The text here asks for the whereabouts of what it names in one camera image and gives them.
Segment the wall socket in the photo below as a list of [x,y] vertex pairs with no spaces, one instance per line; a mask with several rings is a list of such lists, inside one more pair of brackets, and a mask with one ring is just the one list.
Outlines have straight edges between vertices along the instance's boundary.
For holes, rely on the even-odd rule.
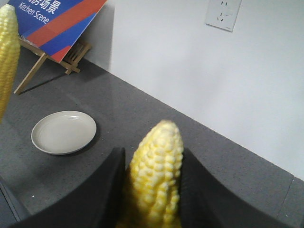
[[232,31],[242,0],[210,0],[206,24]]

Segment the corn cob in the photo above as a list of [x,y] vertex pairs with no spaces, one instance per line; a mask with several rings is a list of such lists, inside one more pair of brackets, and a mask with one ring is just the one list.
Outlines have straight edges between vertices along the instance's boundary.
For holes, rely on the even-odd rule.
[[0,123],[9,102],[20,54],[18,22],[15,8],[0,8]]
[[146,135],[126,171],[116,228],[180,228],[179,177],[183,142],[178,127],[162,120]]

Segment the white plate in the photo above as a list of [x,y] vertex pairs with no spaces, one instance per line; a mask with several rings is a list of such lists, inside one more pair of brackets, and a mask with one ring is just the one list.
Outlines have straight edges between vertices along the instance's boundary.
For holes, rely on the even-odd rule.
[[82,149],[95,133],[92,117],[82,112],[62,111],[40,120],[32,130],[31,139],[41,151],[61,155]]

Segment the gray countertop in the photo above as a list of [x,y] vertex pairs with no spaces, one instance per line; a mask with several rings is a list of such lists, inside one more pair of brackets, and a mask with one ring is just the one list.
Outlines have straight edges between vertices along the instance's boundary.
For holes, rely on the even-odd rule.
[[[37,59],[21,50],[14,88]],[[82,60],[79,68],[79,74],[65,75],[60,65],[46,61],[30,89],[12,95],[0,124],[0,174],[30,213],[75,189],[113,147],[124,147],[129,162],[148,131],[161,119],[170,119],[178,125],[185,147],[232,192],[259,210],[303,228],[303,181],[96,65]],[[63,110],[92,116],[97,123],[95,138],[70,155],[39,151],[31,142],[32,128],[43,117]]]

